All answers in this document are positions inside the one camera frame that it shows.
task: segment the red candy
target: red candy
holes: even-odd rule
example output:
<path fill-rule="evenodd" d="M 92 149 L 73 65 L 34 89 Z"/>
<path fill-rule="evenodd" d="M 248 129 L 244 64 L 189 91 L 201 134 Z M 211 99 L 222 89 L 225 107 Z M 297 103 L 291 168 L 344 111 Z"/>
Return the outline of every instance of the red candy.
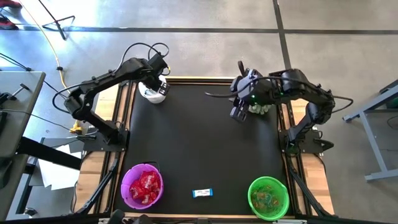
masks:
<path fill-rule="evenodd" d="M 141 199 L 143 205 L 149 205 L 156 200 L 160 192 L 160 177 L 155 171 L 144 171 L 140 178 L 130 185 L 133 199 Z"/>

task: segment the purple bucket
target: purple bucket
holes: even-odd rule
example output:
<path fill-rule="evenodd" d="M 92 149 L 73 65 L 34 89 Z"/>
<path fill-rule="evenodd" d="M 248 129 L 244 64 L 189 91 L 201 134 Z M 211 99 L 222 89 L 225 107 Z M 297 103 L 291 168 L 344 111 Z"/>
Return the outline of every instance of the purple bucket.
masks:
<path fill-rule="evenodd" d="M 132 195 L 130 193 L 130 185 L 135 181 L 138 180 L 144 171 L 155 171 L 160 177 L 160 192 L 157 198 L 150 203 L 149 205 L 141 204 L 141 200 L 134 200 L 132 199 Z M 130 206 L 131 208 L 135 209 L 145 209 L 149 208 L 151 205 L 155 204 L 163 194 L 163 178 L 160 172 L 156 169 L 156 167 L 149 165 L 149 164 L 138 164 L 129 169 L 123 177 L 122 185 L 121 185 L 121 194 L 122 198 L 124 199 L 124 203 Z"/>

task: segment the gray table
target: gray table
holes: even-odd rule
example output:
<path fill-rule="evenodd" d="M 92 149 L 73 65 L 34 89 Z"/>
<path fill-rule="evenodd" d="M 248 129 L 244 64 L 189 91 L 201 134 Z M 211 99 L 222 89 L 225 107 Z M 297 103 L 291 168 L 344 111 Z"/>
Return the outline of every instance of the gray table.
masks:
<path fill-rule="evenodd" d="M 22 82 L 30 88 L 23 90 L 16 97 L 16 101 L 3 103 L 3 108 L 21 110 L 31 113 L 43 85 L 45 73 L 43 72 L 0 72 L 0 91 L 13 93 Z M 10 112 L 7 116 L 7 124 L 0 136 L 0 157 L 11 157 L 11 178 L 8 184 L 0 189 L 0 220 L 5 220 L 19 181 L 25 170 L 28 155 L 16 155 L 16 149 L 21 139 L 29 115 L 25 113 Z"/>

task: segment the green object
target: green object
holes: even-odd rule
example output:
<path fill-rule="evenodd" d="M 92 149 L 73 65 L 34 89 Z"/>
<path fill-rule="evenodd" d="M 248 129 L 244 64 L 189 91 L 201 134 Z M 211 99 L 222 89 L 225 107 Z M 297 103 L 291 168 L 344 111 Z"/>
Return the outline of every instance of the green object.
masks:
<path fill-rule="evenodd" d="M 289 193 L 279 180 L 259 177 L 248 190 L 251 210 L 261 219 L 275 221 L 282 218 L 289 208 Z"/>

